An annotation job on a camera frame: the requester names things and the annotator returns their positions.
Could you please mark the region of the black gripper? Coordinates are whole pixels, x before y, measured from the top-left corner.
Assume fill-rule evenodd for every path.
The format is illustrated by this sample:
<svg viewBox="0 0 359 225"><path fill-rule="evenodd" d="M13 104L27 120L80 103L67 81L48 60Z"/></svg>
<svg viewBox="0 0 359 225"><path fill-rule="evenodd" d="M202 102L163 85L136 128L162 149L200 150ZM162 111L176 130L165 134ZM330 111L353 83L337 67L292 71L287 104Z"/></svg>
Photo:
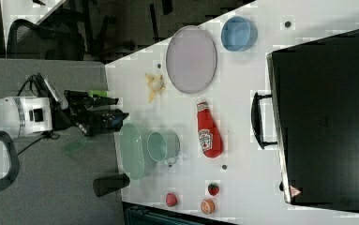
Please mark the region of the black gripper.
<svg viewBox="0 0 359 225"><path fill-rule="evenodd" d="M97 135L100 126L97 124L97 113L92 111L94 107L116 105L118 98L90 96L87 92L65 90L64 98L68 105L65 109L56 105L52 111L52 129L54 131L65 130L71 127L79 128L85 137ZM117 132L129 117L128 112L119 109L107 111L102 115L101 127L105 130Z"/></svg>

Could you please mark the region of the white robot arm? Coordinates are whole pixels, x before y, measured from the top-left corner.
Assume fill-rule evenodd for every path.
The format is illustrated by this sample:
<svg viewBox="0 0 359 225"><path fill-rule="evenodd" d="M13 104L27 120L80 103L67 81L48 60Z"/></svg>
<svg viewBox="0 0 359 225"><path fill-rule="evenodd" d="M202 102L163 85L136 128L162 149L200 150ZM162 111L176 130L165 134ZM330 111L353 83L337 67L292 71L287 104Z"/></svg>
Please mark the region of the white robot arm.
<svg viewBox="0 0 359 225"><path fill-rule="evenodd" d="M55 97L0 98L0 131L11 138L49 135L77 127L86 137L117 132L128 118L116 109L116 98L91 96L86 92L64 92L62 101Z"/></svg>

